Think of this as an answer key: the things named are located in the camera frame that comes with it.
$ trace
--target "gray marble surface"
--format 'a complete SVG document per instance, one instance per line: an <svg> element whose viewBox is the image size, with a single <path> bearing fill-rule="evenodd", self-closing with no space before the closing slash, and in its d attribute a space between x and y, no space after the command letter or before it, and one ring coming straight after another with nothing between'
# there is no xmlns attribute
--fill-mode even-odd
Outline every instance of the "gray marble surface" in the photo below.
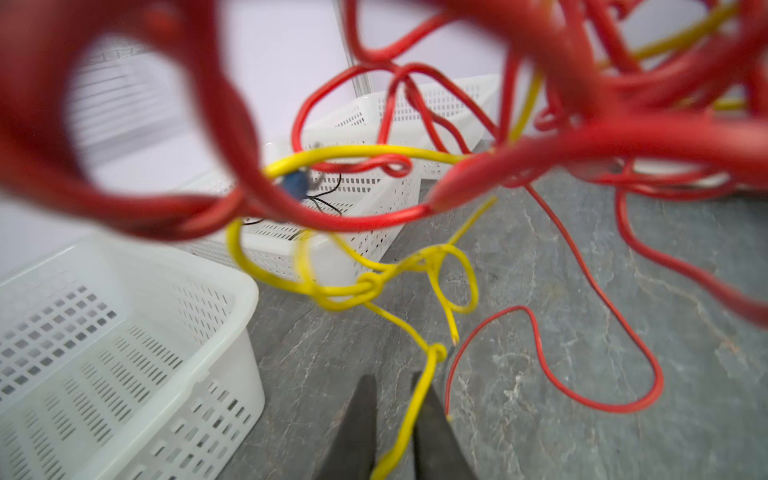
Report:
<svg viewBox="0 0 768 480"><path fill-rule="evenodd" d="M637 414L588 409L547 380L524 314L501 318L467 350L452 391L453 429L477 476L768 478L768 334L724 312L689 280L631 253L616 231L610 190L560 173L535 186L656 354L665 389ZM458 243L481 295L475 312L458 315L462 336L487 316L525 304L538 316L549 365L566 385L602 402L642 396L653 381L646 359L593 293L554 225L524 191L497 194L500 201ZM476 205L406 226L384 260L444 242ZM632 197L630 214L652 247L768 299L768 202ZM458 263L446 262L441 284L454 301L466 298ZM401 276L376 302L427 341L450 343L423 274ZM266 408L220 479L311 478L363 373L378 379L379 454L389 449L412 372L425 360L404 332L363 308L328 313L266 286L248 330ZM449 363L435 380L441 397ZM409 450L390 478L413 476Z"/></svg>

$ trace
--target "blue object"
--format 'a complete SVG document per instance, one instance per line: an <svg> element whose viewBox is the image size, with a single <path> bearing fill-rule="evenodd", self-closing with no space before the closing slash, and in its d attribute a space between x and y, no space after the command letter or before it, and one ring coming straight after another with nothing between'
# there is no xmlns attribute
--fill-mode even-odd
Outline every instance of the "blue object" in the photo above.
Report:
<svg viewBox="0 0 768 480"><path fill-rule="evenodd" d="M280 184L291 197L299 202L306 198L310 191L310 176L304 170L296 170L283 176L283 182Z"/></svg>

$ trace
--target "white plastic basket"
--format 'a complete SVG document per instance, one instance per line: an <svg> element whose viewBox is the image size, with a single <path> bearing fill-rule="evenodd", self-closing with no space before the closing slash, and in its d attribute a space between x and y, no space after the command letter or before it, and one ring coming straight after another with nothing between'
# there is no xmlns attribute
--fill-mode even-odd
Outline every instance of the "white plastic basket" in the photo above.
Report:
<svg viewBox="0 0 768 480"><path fill-rule="evenodd" d="M493 110L492 106L498 96L500 84L498 75L460 78L454 80L454 83L465 91L486 113L490 113ZM458 128L470 150L475 148L483 136L485 127L483 127L472 112L440 84L421 84L419 85L419 90L422 92L427 106L435 113L449 119ZM302 141L304 143L313 143L318 137L333 138L335 136L333 134L334 130L343 130L343 137L346 143L375 143L385 106L385 91L357 98L352 103L308 125L308 128L304 131ZM449 151L461 153L453 136L442 127L437 126L436 128ZM329 143L322 141L322 139L320 139L319 143L325 147L341 144L341 142L333 143L333 141ZM402 93L402 88L397 96L395 116L392 120L392 130L389 134L388 143L435 150L424 128L421 115L418 111L411 108L411 105ZM438 180L445 175L449 168L449 165L438 162L419 161L415 170L422 179Z"/></svg>
<svg viewBox="0 0 768 480"><path fill-rule="evenodd" d="M92 237L0 284L0 478L218 475L264 406L241 272Z"/></svg>
<svg viewBox="0 0 768 480"><path fill-rule="evenodd" d="M304 135L307 148L318 143L342 144L357 143L354 132L345 128L309 130ZM290 144L287 141L264 146L266 163L289 155ZM324 177L317 193L332 190L339 176L328 174ZM224 195L234 186L232 178L222 170L211 172L196 179L184 187L184 190L201 191ZM363 174L344 174L339 188L321 197L339 209L345 216L361 217L384 214L412 207L419 201L419 179L415 176L392 178L380 170ZM304 200L309 208L316 208L311 200ZM327 206L320 204L328 214L335 214ZM357 252L374 261L381 260L386 250L394 241L402 227L343 235L349 245ZM297 280L293 268L293 255L296 250L297 234L300 228L292 223L264 221L256 225L243 227L242 245L248 257L265 270L276 275ZM318 281L328 286L345 286L355 282L366 268L352 261L330 238L314 237L311 243L311 258ZM202 240L177 245L200 257L213 260L223 265L237 268L227 252L225 233L215 233Z"/></svg>

